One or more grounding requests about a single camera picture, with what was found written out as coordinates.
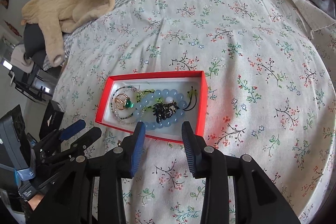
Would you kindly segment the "person's left hand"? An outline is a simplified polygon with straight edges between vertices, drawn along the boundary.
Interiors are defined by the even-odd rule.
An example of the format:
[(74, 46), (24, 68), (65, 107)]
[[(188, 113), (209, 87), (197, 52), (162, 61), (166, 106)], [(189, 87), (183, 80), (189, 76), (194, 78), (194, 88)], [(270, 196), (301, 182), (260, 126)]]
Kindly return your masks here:
[(45, 196), (42, 195), (42, 194), (40, 194), (40, 193), (38, 193), (35, 196), (33, 196), (33, 198), (28, 201), (31, 209), (35, 210), (44, 197)]

